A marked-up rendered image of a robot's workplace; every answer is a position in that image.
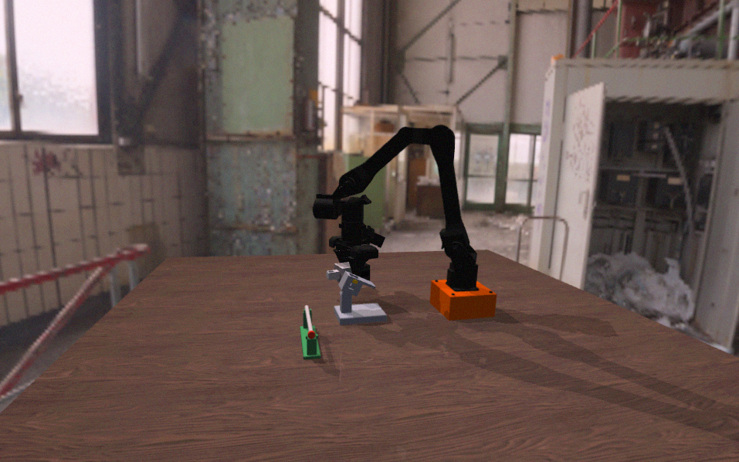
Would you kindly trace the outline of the white tapered pin with red head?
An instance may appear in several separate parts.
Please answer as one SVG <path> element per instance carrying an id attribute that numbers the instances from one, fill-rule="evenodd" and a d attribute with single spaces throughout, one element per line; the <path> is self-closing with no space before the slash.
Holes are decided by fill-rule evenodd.
<path id="1" fill-rule="evenodd" d="M 311 317 L 310 317 L 309 309 L 308 309 L 308 306 L 307 305 L 305 306 L 305 309 L 306 309 L 307 323 L 308 323 L 308 329 L 309 329 L 308 338 L 309 339 L 314 339 L 315 336 L 316 336 L 316 334 L 315 334 L 315 332 L 313 330 L 313 326 L 312 326 L 312 322 L 311 322 Z"/>

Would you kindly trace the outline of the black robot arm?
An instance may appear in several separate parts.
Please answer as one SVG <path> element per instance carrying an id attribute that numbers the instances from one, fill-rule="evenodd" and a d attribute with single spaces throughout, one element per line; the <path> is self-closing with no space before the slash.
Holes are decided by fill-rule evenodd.
<path id="1" fill-rule="evenodd" d="M 364 204 L 371 203 L 366 195 L 350 197 L 349 200 L 341 199 L 363 192 L 375 174 L 410 144 L 429 145 L 439 168 L 446 216 L 446 228 L 442 229 L 439 234 L 442 239 L 442 248 L 445 248 L 446 255 L 451 258 L 446 275 L 446 285 L 454 291 L 480 290 L 476 286 L 477 252 L 470 245 L 459 208 L 456 170 L 453 164 L 454 153 L 456 153 L 456 135 L 443 124 L 438 124 L 433 128 L 402 127 L 367 161 L 343 174 L 339 179 L 337 190 L 332 195 L 316 194 L 313 206 L 314 217 L 316 219 L 337 219 L 342 213 L 342 221 L 364 221 Z"/>

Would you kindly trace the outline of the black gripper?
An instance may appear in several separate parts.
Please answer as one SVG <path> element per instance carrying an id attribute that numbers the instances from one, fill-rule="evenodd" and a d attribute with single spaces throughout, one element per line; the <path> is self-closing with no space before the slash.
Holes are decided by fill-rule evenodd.
<path id="1" fill-rule="evenodd" d="M 360 277 L 365 263 L 370 259 L 378 258 L 378 249 L 364 244 L 363 229 L 366 229 L 364 221 L 345 222 L 341 220 L 339 228 L 341 228 L 341 236 L 332 236 L 329 239 L 329 246 L 332 248 L 337 246 L 334 252 L 339 262 L 350 262 L 352 274 Z"/>

